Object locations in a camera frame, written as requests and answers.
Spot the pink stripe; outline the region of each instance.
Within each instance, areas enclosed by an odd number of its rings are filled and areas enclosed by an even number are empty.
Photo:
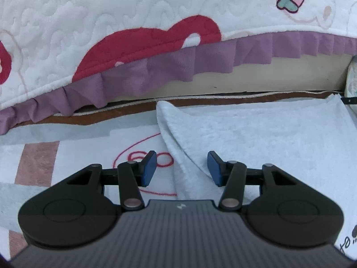
[[[51,186],[59,141],[25,144],[15,184]]]
[[[163,195],[163,196],[167,196],[167,197],[176,197],[177,196],[176,193],[157,193],[155,191],[146,191],[145,189],[140,189],[140,191],[142,191],[144,193],[148,193],[148,194]]]
[[[19,252],[27,247],[24,236],[19,232],[9,231],[8,241],[10,247],[10,257],[14,258]]]

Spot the bed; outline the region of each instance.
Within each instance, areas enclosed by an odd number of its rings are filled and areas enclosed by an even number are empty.
[[[357,53],[357,0],[0,1],[0,134],[128,97],[340,89]]]

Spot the brown floor strip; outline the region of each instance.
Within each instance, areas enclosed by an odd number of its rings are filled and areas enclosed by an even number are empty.
[[[245,103],[261,103],[261,102],[273,102],[282,100],[285,98],[298,98],[298,97],[311,97],[311,98],[326,98],[331,94],[336,94],[334,91],[327,91],[324,93],[311,93],[311,92],[291,92],[291,93],[277,93],[267,94],[264,96],[256,97],[243,97],[243,98],[176,98],[168,100],[175,106],[197,106],[197,105],[229,105],[229,104],[245,104]],[[59,123],[59,124],[73,124],[73,125],[90,125],[101,121],[117,118],[124,115],[130,115],[134,113],[141,113],[146,111],[153,111],[156,109],[156,102],[137,102],[135,105],[119,106],[111,110],[103,110],[96,113],[78,115],[78,116],[51,116],[37,124],[45,123]],[[23,122],[17,126],[34,124],[31,121]]]
[[[58,144],[59,141],[25,144],[15,184],[51,186]]]

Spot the fabric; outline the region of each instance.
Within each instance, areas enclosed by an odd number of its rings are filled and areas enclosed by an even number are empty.
[[[345,221],[335,245],[357,258],[357,246],[350,244],[356,242],[357,129],[339,95],[327,100],[231,106],[212,113],[179,110],[163,101],[158,103],[157,117],[174,157],[179,200],[218,203],[223,188],[214,184],[208,171],[211,150],[224,161],[237,160],[249,168],[273,163],[339,204]],[[243,204],[258,196],[258,187],[246,186]]]
[[[28,199],[92,163],[114,168],[141,161],[150,150],[157,152],[158,165],[150,185],[140,188],[145,204],[176,199],[174,160],[157,125],[112,130],[101,138],[0,146],[0,164],[6,170],[0,173],[0,253],[9,259],[26,246],[17,214]],[[105,186],[104,195],[120,204],[117,186]]]
[[[356,0],[1,1],[0,109],[191,46],[285,31],[357,38]]]
[[[70,116],[85,105],[104,107],[121,95],[141,96],[197,73],[232,72],[244,63],[270,64],[272,57],[357,54],[356,39],[317,32],[287,31],[187,47],[119,65],[0,111],[0,134],[16,124],[38,122],[55,113]]]

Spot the ruffled trim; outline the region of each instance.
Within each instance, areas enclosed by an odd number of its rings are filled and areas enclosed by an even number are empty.
[[[174,80],[203,72],[230,73],[244,63],[270,64],[273,57],[356,55],[355,38],[308,31],[265,33],[186,47],[119,65],[0,111],[0,134],[16,124],[55,113],[71,116],[85,105],[101,108],[118,96],[142,96]]]

